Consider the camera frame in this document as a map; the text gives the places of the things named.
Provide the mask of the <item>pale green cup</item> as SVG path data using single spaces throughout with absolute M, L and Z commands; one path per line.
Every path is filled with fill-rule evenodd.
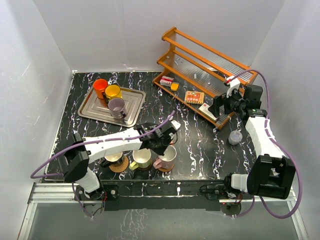
M 143 167 L 140 164 L 146 163 L 151 157 L 151 151 L 149 149 L 140 149 L 140 150 L 134 150 L 132 152 L 132 157 L 133 157 L 133 162 L 129 165 L 129 169 L 134 171 L 138 169 L 140 166 L 141 168 Z

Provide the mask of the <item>pink cup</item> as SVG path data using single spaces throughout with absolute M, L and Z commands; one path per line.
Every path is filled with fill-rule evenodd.
M 169 169 L 171 166 L 174 166 L 174 160 L 176 156 L 176 148 L 173 145 L 169 145 L 164 151 L 164 155 L 159 155 L 156 158 L 155 162 L 153 163 L 153 167 L 156 170 L 158 170 L 158 168 Z

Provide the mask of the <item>black cup white inside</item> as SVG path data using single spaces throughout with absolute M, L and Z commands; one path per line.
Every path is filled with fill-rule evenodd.
M 124 155 L 123 155 L 123 152 L 118 152 L 118 153 L 115 153 L 115 154 L 111 154 L 111 155 L 106 155 L 100 166 L 103 167 L 103 168 L 106 168 L 106 167 L 118 167 L 120 166 L 123 162 L 124 162 Z

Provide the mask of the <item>woven rattan coaster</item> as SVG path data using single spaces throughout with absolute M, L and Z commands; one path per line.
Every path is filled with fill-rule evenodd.
M 109 166 L 110 170 L 114 173 L 122 173 L 129 167 L 129 159 L 126 155 L 122 156 L 122 162 L 121 163 L 115 163 L 111 164 Z

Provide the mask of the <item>purple cup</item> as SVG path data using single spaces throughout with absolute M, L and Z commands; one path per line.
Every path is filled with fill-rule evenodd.
M 127 116 L 125 101 L 122 98 L 109 100 L 108 109 L 115 119 L 123 119 Z

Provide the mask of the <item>yellow cup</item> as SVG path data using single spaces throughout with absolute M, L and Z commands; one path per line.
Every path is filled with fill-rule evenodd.
M 122 98 L 122 90 L 121 88 L 116 85 L 109 85 L 105 90 L 104 94 L 108 100 L 114 99 L 114 98 Z

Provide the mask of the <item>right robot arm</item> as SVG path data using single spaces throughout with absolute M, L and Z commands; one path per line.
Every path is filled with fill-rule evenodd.
M 215 117 L 224 107 L 226 114 L 237 113 L 251 137 L 257 159 L 248 174 L 230 173 L 223 180 L 223 194 L 233 199 L 240 193 L 275 199 L 286 199 L 296 173 L 291 159 L 271 141 L 268 112 L 261 109 L 263 88 L 248 85 L 243 94 L 239 84 L 227 83 L 226 93 L 216 96 L 208 108 Z

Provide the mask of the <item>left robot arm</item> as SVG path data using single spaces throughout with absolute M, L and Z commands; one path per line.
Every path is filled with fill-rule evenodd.
M 90 199 L 97 200 L 105 191 L 89 164 L 113 154 L 142 149 L 163 156 L 180 127 L 178 121 L 170 120 L 159 125 L 147 122 L 98 137 L 81 137 L 77 133 L 73 136 L 72 145 L 57 158 L 63 179 L 67 183 L 80 185 Z

